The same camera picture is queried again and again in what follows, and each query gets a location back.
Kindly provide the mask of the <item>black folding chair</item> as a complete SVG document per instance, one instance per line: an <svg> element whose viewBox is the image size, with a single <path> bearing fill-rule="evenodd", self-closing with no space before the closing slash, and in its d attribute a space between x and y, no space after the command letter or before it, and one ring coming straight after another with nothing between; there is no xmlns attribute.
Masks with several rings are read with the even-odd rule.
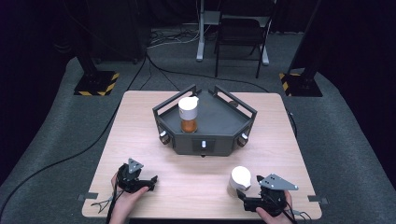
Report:
<svg viewBox="0 0 396 224"><path fill-rule="evenodd" d="M215 43L215 77L219 75L220 49L222 46L252 47L250 53L259 51L255 78L259 77L264 47L266 44L272 15L232 15L219 14L219 29Z"/></svg>

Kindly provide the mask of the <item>black yellow striped base plate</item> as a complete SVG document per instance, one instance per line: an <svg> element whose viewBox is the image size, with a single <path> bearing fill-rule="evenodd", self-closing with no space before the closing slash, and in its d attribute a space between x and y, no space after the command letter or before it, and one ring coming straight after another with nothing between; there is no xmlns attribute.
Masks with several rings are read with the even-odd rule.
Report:
<svg viewBox="0 0 396 224"><path fill-rule="evenodd" d="M97 71L93 75L84 75L74 89L75 95L106 96L115 87L120 74L114 71Z"/></svg>
<svg viewBox="0 0 396 224"><path fill-rule="evenodd" d="M279 74L282 88L287 96L321 97L322 92L313 78L302 74Z"/></svg>

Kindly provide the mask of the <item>grey tape strip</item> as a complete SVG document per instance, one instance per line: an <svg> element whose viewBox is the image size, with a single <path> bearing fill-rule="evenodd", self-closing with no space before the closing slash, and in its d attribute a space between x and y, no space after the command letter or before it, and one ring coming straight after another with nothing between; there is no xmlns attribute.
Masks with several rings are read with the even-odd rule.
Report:
<svg viewBox="0 0 396 224"><path fill-rule="evenodd" d="M87 200L87 199L89 199L89 200L90 200L90 199L96 200L97 197L98 197L98 193L86 192L86 193L83 193L83 194L79 194L79 195L77 196L77 200L80 201L80 202L84 202L84 201Z"/></svg>
<svg viewBox="0 0 396 224"><path fill-rule="evenodd" d="M321 205L325 205L329 203L329 200L326 197L322 197L318 195L308 195L307 198L309 202L316 202Z"/></svg>

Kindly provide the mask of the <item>white desk frame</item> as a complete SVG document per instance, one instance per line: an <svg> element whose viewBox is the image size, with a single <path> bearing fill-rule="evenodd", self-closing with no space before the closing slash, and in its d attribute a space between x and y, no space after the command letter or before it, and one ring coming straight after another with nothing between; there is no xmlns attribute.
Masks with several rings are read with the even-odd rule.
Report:
<svg viewBox="0 0 396 224"><path fill-rule="evenodd" d="M220 9L219 8L214 10L205 9L205 0L194 0L194 2L195 2L195 9L198 20L197 22L198 31L196 36L192 39L192 41L195 40L198 41L195 60L196 62L201 62L204 59L204 53L205 53L205 31L211 26L219 25ZM261 27L265 27L264 26L265 23L269 21L269 19L266 19L264 17L255 17L254 19L260 23ZM269 58L267 55L265 44L260 45L260 51L262 56L261 65L268 66Z"/></svg>

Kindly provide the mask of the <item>person's right hand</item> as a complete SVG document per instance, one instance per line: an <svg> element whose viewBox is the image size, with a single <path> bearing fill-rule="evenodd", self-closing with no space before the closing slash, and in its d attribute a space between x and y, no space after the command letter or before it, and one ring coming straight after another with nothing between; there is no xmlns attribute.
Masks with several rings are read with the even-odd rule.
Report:
<svg viewBox="0 0 396 224"><path fill-rule="evenodd" d="M264 221L265 224L294 224L293 214L290 211L292 209L292 198L288 191L284 191L287 206L282 214L277 217L272 217L264 209L257 207L256 212Z"/></svg>

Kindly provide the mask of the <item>seasoning jar with orange powder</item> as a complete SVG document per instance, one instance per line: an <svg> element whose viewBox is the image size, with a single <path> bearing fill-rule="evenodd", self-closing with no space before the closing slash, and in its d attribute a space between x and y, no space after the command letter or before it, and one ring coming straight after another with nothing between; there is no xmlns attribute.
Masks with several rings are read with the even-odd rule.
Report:
<svg viewBox="0 0 396 224"><path fill-rule="evenodd" d="M180 99L177 104L181 118L180 128L184 133L194 133L197 130L198 102L197 96L191 96Z"/></svg>

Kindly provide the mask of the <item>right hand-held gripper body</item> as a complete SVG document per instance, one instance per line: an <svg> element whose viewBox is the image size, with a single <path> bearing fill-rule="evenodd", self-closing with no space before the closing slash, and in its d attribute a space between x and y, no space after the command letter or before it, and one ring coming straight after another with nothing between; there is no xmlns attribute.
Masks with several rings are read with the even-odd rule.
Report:
<svg viewBox="0 0 396 224"><path fill-rule="evenodd" d="M298 190L299 187L284 178L270 174L264 178L264 187L261 187L259 198L248 197L251 202L244 203L246 211L255 212L257 207L264 209L272 217L280 215L287 206L285 190Z"/></svg>

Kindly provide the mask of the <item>person's left hand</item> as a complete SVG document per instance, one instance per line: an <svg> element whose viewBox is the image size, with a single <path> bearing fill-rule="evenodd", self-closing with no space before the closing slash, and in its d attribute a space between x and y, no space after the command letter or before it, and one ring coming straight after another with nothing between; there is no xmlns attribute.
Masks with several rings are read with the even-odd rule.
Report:
<svg viewBox="0 0 396 224"><path fill-rule="evenodd" d="M116 200L112 215L117 217L128 217L138 200L148 191L147 187L143 187L134 193L122 193L121 196Z"/></svg>

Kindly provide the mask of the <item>dark grey corner rack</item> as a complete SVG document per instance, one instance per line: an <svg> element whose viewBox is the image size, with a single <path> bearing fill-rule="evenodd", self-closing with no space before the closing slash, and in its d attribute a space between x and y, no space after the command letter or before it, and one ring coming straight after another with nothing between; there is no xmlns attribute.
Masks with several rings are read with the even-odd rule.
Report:
<svg viewBox="0 0 396 224"><path fill-rule="evenodd" d="M197 130L181 129L178 101L198 99ZM177 154L229 156L248 142L257 111L217 85L203 91L191 85L152 108L160 141Z"/></svg>

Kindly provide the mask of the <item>black stand column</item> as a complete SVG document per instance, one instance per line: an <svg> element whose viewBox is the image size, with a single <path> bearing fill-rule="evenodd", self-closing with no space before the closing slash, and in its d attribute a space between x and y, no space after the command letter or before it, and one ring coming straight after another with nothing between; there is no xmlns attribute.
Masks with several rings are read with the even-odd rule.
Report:
<svg viewBox="0 0 396 224"><path fill-rule="evenodd" d="M322 50L322 36L318 33L320 21L320 8L322 0L318 0L309 22L304 31L301 42L293 56L287 74L301 79L314 78L320 64L320 51Z"/></svg>
<svg viewBox="0 0 396 224"><path fill-rule="evenodd" d="M72 48L77 55L78 61L84 71L86 77L94 77L97 72L92 62L91 56L86 48L83 38L80 36L78 24L70 13L65 0L60 0L64 7L65 20L69 28L69 37Z"/></svg>

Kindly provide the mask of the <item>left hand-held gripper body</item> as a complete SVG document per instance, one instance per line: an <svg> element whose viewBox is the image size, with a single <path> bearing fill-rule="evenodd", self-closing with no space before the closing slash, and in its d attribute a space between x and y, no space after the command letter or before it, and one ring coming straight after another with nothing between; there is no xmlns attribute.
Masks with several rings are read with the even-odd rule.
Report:
<svg viewBox="0 0 396 224"><path fill-rule="evenodd" d="M140 162L129 159L118 170L118 186L129 193L137 192L143 187L148 187L148 180L139 179L143 167L144 165Z"/></svg>

